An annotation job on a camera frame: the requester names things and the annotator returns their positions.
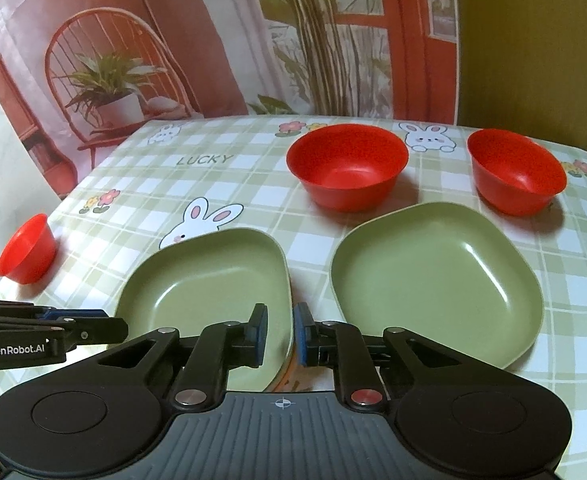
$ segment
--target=green plate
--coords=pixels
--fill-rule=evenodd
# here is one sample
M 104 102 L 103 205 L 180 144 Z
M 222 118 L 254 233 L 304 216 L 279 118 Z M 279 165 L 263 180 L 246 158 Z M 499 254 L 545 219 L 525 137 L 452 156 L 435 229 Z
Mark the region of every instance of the green plate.
M 533 344 L 544 314 L 538 280 L 513 244 L 480 213 L 446 202 L 351 231 L 331 283 L 364 334 L 401 326 L 500 368 Z
M 245 322 L 256 303 L 269 312 L 264 364 L 231 370 L 228 389 L 263 391 L 286 371 L 293 342 L 289 271 L 269 235 L 228 229 L 158 251 L 131 275 L 115 315 L 129 324 L 129 339 L 164 326 L 192 336 L 213 323 Z

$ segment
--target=table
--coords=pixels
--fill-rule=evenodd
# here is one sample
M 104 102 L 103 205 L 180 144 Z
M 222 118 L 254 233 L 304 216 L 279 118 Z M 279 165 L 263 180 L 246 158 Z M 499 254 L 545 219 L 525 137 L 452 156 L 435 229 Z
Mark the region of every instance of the table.
M 307 301 L 318 320 L 343 319 L 329 286 L 331 254 L 356 225 L 418 202 L 446 200 L 470 206 L 513 241 L 541 282 L 542 331 L 512 371 L 555 391 L 568 405 L 574 433 L 559 474 L 587 480 L 587 153 L 540 143 L 563 162 L 569 184 L 534 218 L 507 218 L 477 195 L 465 138 L 473 131 L 442 130 L 455 146 L 413 146 L 409 165 L 391 197 L 376 211 L 324 214 L 289 173 L 288 147 L 324 124 L 368 123 L 403 138 L 398 121 L 322 117 L 241 117 L 146 124 L 119 146 L 50 217 L 61 252 L 46 285 L 0 283 L 0 299 L 30 300 L 69 308 L 115 311 L 128 276 L 182 221 L 186 206 L 208 200 L 209 213 L 240 204 L 228 224 L 268 232 L 287 254 L 294 301 Z M 425 128 L 425 124 L 414 123 Z M 102 348 L 80 348 L 75 362 Z M 0 372 L 0 394 L 57 367 Z M 326 371 L 293 370 L 285 391 L 332 386 Z

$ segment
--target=silver bolt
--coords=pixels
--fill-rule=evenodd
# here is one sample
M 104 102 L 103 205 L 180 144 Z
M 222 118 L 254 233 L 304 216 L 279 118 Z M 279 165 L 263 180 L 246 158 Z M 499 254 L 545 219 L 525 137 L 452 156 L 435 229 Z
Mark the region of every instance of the silver bolt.
M 382 394 L 378 390 L 356 390 L 351 400 L 360 406 L 373 406 L 382 400 Z
M 200 390 L 182 390 L 176 394 L 176 402 L 183 406 L 197 406 L 207 400 L 207 394 Z

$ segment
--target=red bowl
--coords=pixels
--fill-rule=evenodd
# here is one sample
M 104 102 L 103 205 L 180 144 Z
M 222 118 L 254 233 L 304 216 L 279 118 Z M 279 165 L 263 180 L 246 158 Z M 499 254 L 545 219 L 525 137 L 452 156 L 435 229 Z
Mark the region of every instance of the red bowl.
M 296 140 L 287 166 L 318 205 L 343 212 L 380 204 L 409 161 L 402 140 L 364 124 L 334 124 Z
M 0 254 L 0 276 L 21 285 L 35 283 L 51 267 L 56 251 L 47 216 L 36 215 L 22 225 L 4 247 Z
M 478 192 L 498 210 L 529 216 L 567 187 L 565 170 L 548 150 L 506 130 L 478 130 L 467 140 Z

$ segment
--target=yellow wall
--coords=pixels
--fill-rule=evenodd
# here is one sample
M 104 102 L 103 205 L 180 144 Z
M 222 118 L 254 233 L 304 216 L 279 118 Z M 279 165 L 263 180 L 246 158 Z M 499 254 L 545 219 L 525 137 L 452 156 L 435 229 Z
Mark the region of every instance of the yellow wall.
M 459 0 L 459 124 L 587 150 L 587 0 Z

